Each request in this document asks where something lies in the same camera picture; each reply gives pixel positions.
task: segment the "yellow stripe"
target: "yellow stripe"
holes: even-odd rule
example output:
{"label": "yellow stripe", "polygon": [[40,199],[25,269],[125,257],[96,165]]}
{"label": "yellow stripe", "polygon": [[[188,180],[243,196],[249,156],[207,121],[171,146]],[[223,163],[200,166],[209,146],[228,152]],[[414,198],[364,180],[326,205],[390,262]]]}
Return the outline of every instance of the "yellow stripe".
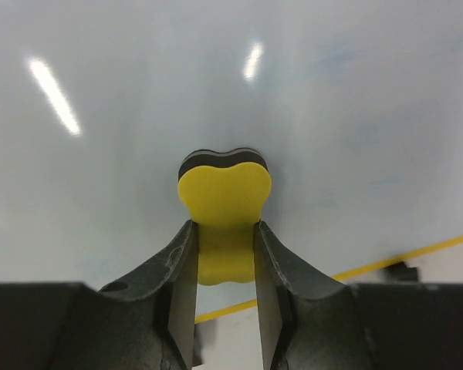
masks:
{"label": "yellow stripe", "polygon": [[[341,281],[351,279],[356,276],[366,274],[367,272],[380,270],[381,268],[385,268],[387,266],[390,266],[391,264],[395,264],[400,261],[407,261],[412,258],[424,256],[425,254],[442,251],[443,249],[446,249],[449,247],[455,247],[459,244],[463,244],[463,235],[461,235],[460,237],[456,237],[454,239],[443,241],[441,243],[429,245],[428,247],[423,247],[415,251],[403,253],[403,254],[400,254],[399,256],[395,256],[392,258],[387,258],[382,261],[374,262],[373,264],[368,264],[362,267],[354,268],[353,270],[349,270],[346,272],[342,272],[340,274],[333,275],[332,278],[341,280]],[[213,320],[215,318],[220,318],[221,316],[234,314],[235,312],[245,310],[247,308],[255,307],[256,305],[257,305],[257,300],[253,299],[251,301],[247,301],[241,304],[236,304],[235,306],[209,312],[208,314],[200,314],[199,316],[195,318],[195,323],[198,324],[200,322],[204,322],[207,320]]]}
{"label": "yellow stripe", "polygon": [[246,310],[247,308],[255,307],[257,306],[257,300],[252,299],[251,301],[247,301],[244,303],[236,304],[235,306],[223,308],[221,310],[217,310],[214,312],[209,312],[208,314],[200,314],[195,318],[195,323],[198,324],[200,322],[204,322],[207,320],[212,320],[214,318],[219,318],[221,316],[229,315],[229,314],[234,314],[235,312],[241,311],[241,310]]}

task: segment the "white table surface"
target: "white table surface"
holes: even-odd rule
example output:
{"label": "white table surface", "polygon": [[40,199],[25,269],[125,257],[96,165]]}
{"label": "white table surface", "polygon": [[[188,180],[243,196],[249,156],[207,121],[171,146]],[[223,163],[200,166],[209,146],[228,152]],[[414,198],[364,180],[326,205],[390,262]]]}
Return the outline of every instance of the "white table surface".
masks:
{"label": "white table surface", "polygon": [[463,0],[0,1],[0,281],[118,278],[187,219],[183,158],[240,146],[328,274],[463,234]]}

